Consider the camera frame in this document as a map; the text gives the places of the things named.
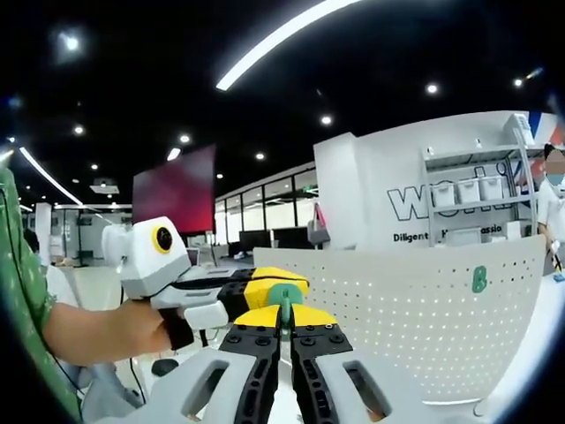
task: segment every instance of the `glass wall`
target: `glass wall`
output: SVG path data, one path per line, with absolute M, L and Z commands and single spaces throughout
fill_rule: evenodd
M 228 244 L 228 232 L 226 228 L 225 202 L 219 201 L 215 204 L 215 239 L 218 245 Z
M 244 193 L 244 230 L 265 230 L 263 193 L 261 187 Z
M 223 201 L 218 201 L 216 242 L 237 242 L 240 231 L 306 227 L 318 197 L 316 170 L 312 169 L 230 197 L 225 211 Z M 227 231 L 222 220 L 227 220 Z
M 268 230 L 295 226 L 293 199 L 292 178 L 265 185 L 265 213 Z
M 242 230 L 241 225 L 241 196 L 234 196 L 227 199 L 228 208 L 226 214 L 228 216 L 228 243 L 239 241 L 239 232 Z

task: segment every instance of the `person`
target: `person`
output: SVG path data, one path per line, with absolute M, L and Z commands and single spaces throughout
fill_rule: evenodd
M 544 147 L 546 161 L 545 178 L 539 185 L 538 192 L 538 228 L 539 233 L 546 236 L 546 248 L 552 252 L 555 242 L 565 246 L 565 190 L 562 185 L 565 175 L 565 156 L 551 144 Z M 565 258 L 560 249 L 558 256 Z M 546 264 L 545 274 L 554 272 L 551 254 Z
M 0 163 L 0 281 L 4 309 L 43 380 L 81 421 L 76 391 L 61 378 L 56 358 L 90 367 L 170 349 L 159 312 L 148 302 L 126 301 L 110 311 L 87 311 L 57 302 L 24 239 L 14 177 Z
M 63 272 L 60 269 L 56 269 L 52 265 L 45 267 L 41 263 L 41 257 L 39 255 L 39 239 L 34 231 L 26 228 L 24 230 L 24 240 L 31 249 L 32 253 L 38 260 L 41 266 L 41 272 L 45 276 L 47 291 L 50 296 L 56 300 L 56 302 L 65 303 L 65 305 L 71 305 L 73 307 L 78 307 L 78 301 L 74 297 L 74 293 L 71 291 L 71 286 L 65 278 Z M 81 367 L 73 366 L 67 364 L 63 360 L 56 359 L 58 365 L 61 367 L 61 377 L 64 382 L 71 385 L 71 390 L 80 386 L 79 376 L 81 372 Z

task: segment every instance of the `curved light strip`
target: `curved light strip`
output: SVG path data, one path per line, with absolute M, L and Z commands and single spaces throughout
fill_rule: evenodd
M 325 2 L 316 4 L 314 7 L 299 14 L 251 49 L 249 53 L 247 53 L 233 68 L 228 71 L 228 73 L 225 74 L 215 87 L 222 91 L 228 91 L 230 87 L 254 64 L 259 62 L 269 51 L 284 42 L 286 39 L 290 38 L 301 29 L 309 26 L 316 20 L 360 1 L 361 0 L 326 0 Z
M 40 174 L 43 175 L 45 179 L 47 179 L 59 192 L 67 196 L 69 199 L 74 201 L 77 205 L 83 206 L 84 203 L 73 196 L 66 188 L 60 185 L 53 177 L 49 175 L 49 173 L 43 169 L 43 167 L 34 159 L 33 156 L 27 151 L 26 148 L 19 148 L 19 152 L 27 159 L 28 162 L 37 170 Z

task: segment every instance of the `computer monitor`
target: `computer monitor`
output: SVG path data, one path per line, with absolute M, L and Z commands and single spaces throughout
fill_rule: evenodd
M 187 247 L 186 252 L 188 253 L 188 259 L 190 259 L 191 265 L 198 267 L 200 265 L 200 250 L 196 247 Z
M 290 227 L 273 230 L 273 239 L 279 249 L 314 249 L 308 240 L 307 227 Z
M 271 247 L 270 231 L 240 231 L 239 242 L 242 252 L 251 252 L 255 247 Z

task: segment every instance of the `black lens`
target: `black lens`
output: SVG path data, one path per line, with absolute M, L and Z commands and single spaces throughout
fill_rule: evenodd
M 161 227 L 157 231 L 157 244 L 162 250 L 169 251 L 173 244 L 173 236 L 165 227 Z

